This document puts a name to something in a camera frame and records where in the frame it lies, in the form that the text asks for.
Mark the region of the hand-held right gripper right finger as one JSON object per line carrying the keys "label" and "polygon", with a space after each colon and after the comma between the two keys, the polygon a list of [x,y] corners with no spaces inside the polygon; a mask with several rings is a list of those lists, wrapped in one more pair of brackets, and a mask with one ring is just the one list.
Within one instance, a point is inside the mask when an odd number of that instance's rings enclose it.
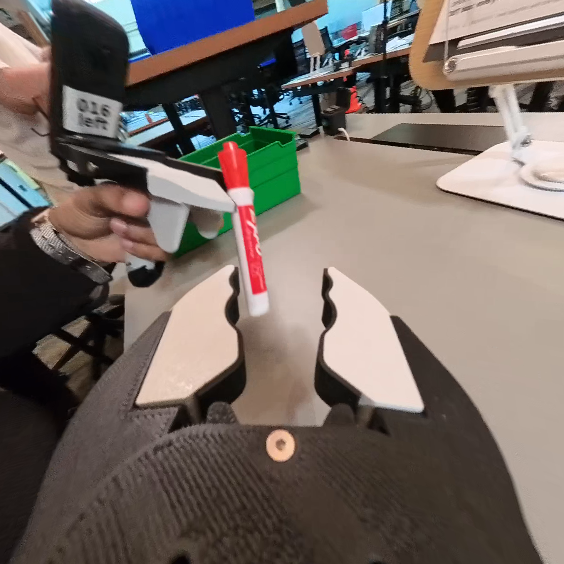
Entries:
{"label": "hand-held right gripper right finger", "polygon": [[422,414],[424,401],[387,308],[335,267],[323,272],[314,386],[328,406]]}

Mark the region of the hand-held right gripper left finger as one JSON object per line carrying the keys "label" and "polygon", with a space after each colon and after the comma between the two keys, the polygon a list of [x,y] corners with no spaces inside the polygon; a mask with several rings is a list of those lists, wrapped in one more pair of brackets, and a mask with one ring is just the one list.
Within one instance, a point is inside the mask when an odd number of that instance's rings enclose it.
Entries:
{"label": "hand-held right gripper left finger", "polygon": [[232,404],[246,384],[239,320],[239,269],[228,265],[171,309],[135,400],[139,408],[184,405],[206,418],[215,402]]}

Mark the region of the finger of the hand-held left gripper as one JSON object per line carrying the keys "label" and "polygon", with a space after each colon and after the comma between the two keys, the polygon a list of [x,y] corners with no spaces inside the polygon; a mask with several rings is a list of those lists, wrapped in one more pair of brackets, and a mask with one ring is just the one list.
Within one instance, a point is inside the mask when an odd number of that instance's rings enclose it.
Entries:
{"label": "finger of the hand-held left gripper", "polygon": [[222,188],[222,190],[227,190],[221,169],[188,161],[182,161],[180,159],[169,159],[169,167],[193,174],[197,177],[214,180]]}
{"label": "finger of the hand-held left gripper", "polygon": [[214,181],[169,167],[169,157],[146,159],[131,155],[111,155],[139,166],[147,172],[147,188],[152,196],[192,207],[232,213],[235,203]]}

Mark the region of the green plastic bin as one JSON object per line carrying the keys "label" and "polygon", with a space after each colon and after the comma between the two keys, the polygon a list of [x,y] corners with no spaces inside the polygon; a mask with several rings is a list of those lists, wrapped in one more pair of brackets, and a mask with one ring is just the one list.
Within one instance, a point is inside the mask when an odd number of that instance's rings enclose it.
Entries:
{"label": "green plastic bin", "polygon": [[295,132],[252,126],[248,133],[232,134],[180,160],[220,169],[217,155],[224,142],[235,142],[246,152],[256,215],[301,193]]}

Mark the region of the red dry erase marker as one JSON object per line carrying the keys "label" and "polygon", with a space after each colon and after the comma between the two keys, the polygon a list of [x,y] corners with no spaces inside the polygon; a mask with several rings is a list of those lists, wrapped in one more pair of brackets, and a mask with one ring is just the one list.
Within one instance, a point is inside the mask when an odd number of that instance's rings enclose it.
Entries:
{"label": "red dry erase marker", "polygon": [[235,203],[231,222],[248,313],[252,317],[260,317],[268,313],[270,299],[256,221],[254,191],[249,182],[247,154],[235,142],[225,142],[218,152],[218,159],[227,194]]}

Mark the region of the person's left forearm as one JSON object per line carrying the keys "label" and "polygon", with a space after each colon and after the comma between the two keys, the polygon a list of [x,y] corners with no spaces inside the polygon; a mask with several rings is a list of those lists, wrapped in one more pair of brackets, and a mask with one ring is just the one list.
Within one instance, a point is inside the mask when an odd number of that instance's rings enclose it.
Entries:
{"label": "person's left forearm", "polygon": [[1,358],[19,353],[72,321],[103,285],[36,245],[32,208],[1,231]]}

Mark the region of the person's left hand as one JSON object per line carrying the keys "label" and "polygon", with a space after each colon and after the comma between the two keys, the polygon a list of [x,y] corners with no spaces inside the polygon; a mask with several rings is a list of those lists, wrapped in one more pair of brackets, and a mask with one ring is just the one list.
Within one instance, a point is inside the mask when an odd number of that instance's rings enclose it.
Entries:
{"label": "person's left hand", "polygon": [[167,262],[147,216],[150,199],[115,183],[83,187],[50,209],[53,227],[82,253],[99,262],[125,263],[128,256]]}

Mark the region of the black office chair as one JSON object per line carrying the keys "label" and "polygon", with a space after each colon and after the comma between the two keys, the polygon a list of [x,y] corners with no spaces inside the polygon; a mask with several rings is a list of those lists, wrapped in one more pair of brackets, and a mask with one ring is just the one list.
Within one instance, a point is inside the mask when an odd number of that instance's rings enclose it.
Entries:
{"label": "black office chair", "polygon": [[123,350],[124,329],[124,295],[104,291],[41,339],[33,353],[67,380],[72,363],[89,361],[90,378],[97,381],[114,362],[116,351]]}

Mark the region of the blue board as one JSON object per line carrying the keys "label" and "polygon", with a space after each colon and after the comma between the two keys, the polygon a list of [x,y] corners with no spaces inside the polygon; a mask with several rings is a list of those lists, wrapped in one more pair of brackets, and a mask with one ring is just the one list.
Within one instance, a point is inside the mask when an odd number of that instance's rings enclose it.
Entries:
{"label": "blue board", "polygon": [[205,39],[255,19],[252,1],[131,1],[151,55]]}

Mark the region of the brown wooden desk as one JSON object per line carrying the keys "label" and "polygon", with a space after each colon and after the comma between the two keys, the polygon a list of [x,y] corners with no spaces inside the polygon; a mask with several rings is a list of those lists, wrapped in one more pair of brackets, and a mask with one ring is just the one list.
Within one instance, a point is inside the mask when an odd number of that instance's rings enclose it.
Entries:
{"label": "brown wooden desk", "polygon": [[175,108],[197,95],[217,139],[236,132],[227,87],[247,78],[292,32],[328,13],[327,1],[305,1],[275,15],[131,63],[125,109],[161,105],[181,155],[194,151]]}

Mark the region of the grey wrist watch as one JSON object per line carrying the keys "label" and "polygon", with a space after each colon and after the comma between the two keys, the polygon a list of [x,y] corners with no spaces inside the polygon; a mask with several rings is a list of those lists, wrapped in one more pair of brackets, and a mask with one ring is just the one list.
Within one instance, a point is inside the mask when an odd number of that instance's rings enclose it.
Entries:
{"label": "grey wrist watch", "polygon": [[72,243],[57,231],[49,219],[46,209],[31,221],[30,235],[36,246],[57,263],[69,267],[102,286],[112,281],[111,274],[105,264],[96,262],[87,254],[83,254]]}

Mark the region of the black battery charger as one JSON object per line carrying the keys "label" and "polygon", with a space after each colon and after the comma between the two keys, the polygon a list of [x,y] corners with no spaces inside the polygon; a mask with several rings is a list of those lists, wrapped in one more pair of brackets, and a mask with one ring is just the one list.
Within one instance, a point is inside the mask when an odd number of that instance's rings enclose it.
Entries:
{"label": "black battery charger", "polygon": [[322,127],[326,136],[334,137],[346,130],[346,108],[330,105],[321,112]]}

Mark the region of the orange safety cone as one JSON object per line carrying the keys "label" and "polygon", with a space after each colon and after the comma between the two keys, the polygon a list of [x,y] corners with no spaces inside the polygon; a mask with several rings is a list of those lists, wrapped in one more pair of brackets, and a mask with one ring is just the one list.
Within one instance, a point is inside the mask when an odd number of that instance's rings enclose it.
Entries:
{"label": "orange safety cone", "polygon": [[349,88],[350,100],[349,108],[346,110],[346,114],[356,114],[365,113],[369,109],[363,102],[362,98],[358,95],[356,86]]}

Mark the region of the white sign holder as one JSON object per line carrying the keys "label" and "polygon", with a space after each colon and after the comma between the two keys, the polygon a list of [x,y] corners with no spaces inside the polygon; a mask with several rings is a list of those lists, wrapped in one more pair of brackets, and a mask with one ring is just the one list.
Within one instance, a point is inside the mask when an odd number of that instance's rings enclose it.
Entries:
{"label": "white sign holder", "polygon": [[326,51],[321,32],[314,21],[302,27],[301,32],[310,58],[310,74],[320,74],[321,58]]}

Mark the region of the printed instruction sheet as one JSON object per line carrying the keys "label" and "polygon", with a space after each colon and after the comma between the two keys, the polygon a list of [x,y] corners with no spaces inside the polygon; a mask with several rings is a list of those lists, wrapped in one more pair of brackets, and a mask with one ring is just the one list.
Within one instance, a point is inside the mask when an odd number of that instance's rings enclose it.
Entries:
{"label": "printed instruction sheet", "polygon": [[486,33],[563,13],[563,1],[444,1],[429,44]]}

